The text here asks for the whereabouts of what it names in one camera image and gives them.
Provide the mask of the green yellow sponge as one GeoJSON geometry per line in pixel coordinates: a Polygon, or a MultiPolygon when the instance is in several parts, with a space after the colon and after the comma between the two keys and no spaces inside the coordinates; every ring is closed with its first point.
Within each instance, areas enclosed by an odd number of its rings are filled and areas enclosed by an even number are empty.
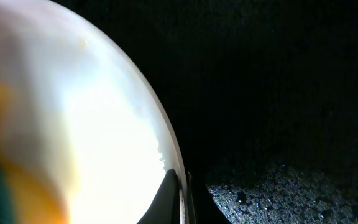
{"type": "MultiPolygon", "coordinates": [[[[0,85],[0,125],[8,101],[8,89],[0,85]]],[[[0,150],[0,224],[67,222],[56,197],[0,150]]]]}

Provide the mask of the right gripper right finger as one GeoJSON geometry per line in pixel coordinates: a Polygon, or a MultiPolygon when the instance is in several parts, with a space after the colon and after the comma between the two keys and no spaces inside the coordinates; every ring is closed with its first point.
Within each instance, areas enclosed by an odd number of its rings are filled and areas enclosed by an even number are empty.
{"type": "Polygon", "coordinates": [[[215,204],[202,176],[187,173],[197,223],[231,224],[215,204]]]}

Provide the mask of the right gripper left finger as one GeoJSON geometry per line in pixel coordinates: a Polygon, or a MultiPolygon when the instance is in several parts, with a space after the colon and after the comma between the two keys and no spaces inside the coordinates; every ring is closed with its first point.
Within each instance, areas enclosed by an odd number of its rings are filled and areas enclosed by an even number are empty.
{"type": "Polygon", "coordinates": [[[178,177],[174,169],[166,172],[158,191],[137,224],[179,224],[180,194],[178,177]]]}

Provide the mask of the pink plate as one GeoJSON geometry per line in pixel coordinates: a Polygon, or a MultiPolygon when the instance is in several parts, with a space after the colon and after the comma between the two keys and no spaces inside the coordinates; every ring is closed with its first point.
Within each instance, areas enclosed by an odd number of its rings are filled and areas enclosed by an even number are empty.
{"type": "Polygon", "coordinates": [[[0,150],[56,197],[67,224],[137,223],[168,170],[188,184],[169,118],[102,31],[52,1],[0,0],[0,150]]]}

